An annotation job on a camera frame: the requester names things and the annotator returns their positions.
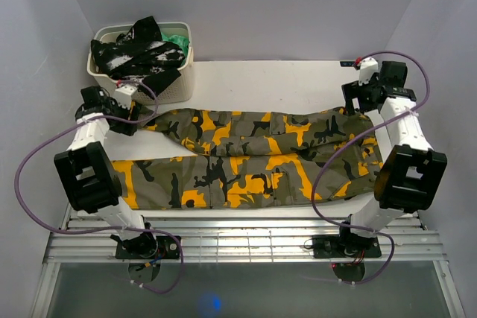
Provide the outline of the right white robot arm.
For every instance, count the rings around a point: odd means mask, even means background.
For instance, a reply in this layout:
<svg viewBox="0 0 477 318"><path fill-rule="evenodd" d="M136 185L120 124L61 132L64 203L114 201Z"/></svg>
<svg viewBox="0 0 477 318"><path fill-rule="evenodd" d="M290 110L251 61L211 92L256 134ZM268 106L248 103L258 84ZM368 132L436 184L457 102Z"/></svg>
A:
<svg viewBox="0 0 477 318"><path fill-rule="evenodd" d="M394 219L427 210L447 165L446 155L434 151L423 134L414 92L404 87L407 65L367 57L356 68L358 80L342 87L346 108L352 109L357 100L360 112L377 110L392 148L376 175L373 199L347 218L336 238L345 256L375 247L378 231Z"/></svg>

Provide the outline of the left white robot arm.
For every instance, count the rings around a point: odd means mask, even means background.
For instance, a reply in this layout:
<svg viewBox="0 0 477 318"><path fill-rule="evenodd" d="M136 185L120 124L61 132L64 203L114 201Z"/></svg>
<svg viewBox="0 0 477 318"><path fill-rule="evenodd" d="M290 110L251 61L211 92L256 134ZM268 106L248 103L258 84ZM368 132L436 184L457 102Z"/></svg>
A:
<svg viewBox="0 0 477 318"><path fill-rule="evenodd" d="M68 149L54 157L54 165L69 203L76 211L94 214L116 227L111 238L127 253L150 258L157 253L158 240L150 224L124 201L119 174L104 149L109 131L133 135L140 105L133 100L137 87L118 86L109 95L100 86L81 90L83 104L75 113L78 128Z"/></svg>

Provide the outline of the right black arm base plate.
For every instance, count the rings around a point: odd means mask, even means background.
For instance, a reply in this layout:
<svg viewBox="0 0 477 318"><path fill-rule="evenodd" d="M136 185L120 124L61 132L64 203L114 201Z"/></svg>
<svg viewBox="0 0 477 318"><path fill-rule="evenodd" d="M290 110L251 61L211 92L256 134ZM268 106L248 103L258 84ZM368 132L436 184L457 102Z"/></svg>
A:
<svg viewBox="0 0 477 318"><path fill-rule="evenodd" d="M365 258L381 258L382 251L377 238L342 238L339 235L314 235L314 258L355 258L364 253Z"/></svg>

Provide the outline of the yellow camouflage trousers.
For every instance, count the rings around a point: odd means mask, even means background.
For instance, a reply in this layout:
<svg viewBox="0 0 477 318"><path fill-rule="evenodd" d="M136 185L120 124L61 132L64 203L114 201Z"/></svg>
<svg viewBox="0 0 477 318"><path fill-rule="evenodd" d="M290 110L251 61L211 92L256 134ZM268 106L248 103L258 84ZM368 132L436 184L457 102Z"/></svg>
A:
<svg viewBox="0 0 477 318"><path fill-rule="evenodd" d="M337 107L305 115L173 109L145 125L188 156L113 163L132 209L261 209L370 193L383 165L372 121Z"/></svg>

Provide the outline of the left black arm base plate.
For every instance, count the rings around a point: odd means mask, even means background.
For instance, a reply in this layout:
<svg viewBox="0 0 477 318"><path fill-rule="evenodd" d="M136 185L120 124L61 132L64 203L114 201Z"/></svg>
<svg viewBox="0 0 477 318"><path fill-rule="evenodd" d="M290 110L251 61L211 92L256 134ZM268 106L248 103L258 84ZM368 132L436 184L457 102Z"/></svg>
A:
<svg viewBox="0 0 477 318"><path fill-rule="evenodd" d="M156 236L157 244L150 255L140 255L128 252L121 244L117 244L114 257L120 260L153 260L155 258L176 260L181 254L176 241L169 236Z"/></svg>

